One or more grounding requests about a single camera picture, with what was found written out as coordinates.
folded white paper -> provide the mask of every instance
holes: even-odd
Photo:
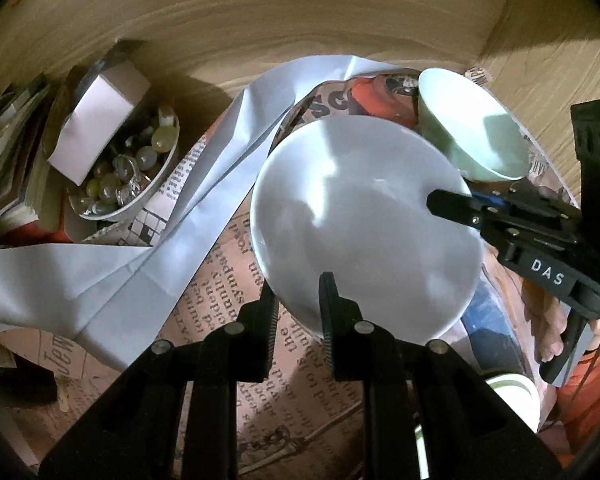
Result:
[[[127,366],[151,344],[253,186],[286,112],[326,80],[397,68],[355,56],[311,56],[265,72],[225,112],[156,248],[0,250],[0,322],[74,339],[104,363]]]

wood grain panel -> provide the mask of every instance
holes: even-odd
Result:
[[[62,75],[116,38],[148,40],[134,62],[200,131],[245,83],[299,56],[465,68],[505,1],[22,0],[0,12],[0,87]]]
[[[579,196],[569,108],[600,99],[599,10],[591,0],[508,0],[481,64]]]

black handle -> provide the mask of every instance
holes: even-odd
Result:
[[[553,383],[556,380],[564,368],[564,365],[567,364],[567,361],[570,359],[571,353],[578,343],[586,325],[587,318],[571,309],[569,316],[567,317],[567,328],[562,332],[562,343],[564,345],[562,353],[540,365],[540,376],[545,382]]]

wooden surface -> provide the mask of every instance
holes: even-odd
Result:
[[[600,99],[599,10],[591,0],[508,0],[480,63],[579,196],[569,107]]]
[[[59,76],[117,38],[148,40],[134,62],[201,134],[245,83],[300,56],[463,69],[505,1],[22,0],[0,13],[0,88]]]

metal bolt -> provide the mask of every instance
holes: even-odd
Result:
[[[368,321],[359,321],[353,326],[353,330],[359,334],[371,334],[374,331],[374,324]]]
[[[238,321],[234,321],[224,326],[224,331],[228,335],[238,335],[244,332],[244,325]]]
[[[446,354],[449,350],[449,345],[446,344],[445,341],[442,341],[442,339],[433,339],[432,341],[429,341],[427,346],[433,353],[440,355]]]
[[[151,352],[156,355],[166,354],[172,347],[171,341],[158,339],[158,341],[155,341],[154,344],[151,345]]]

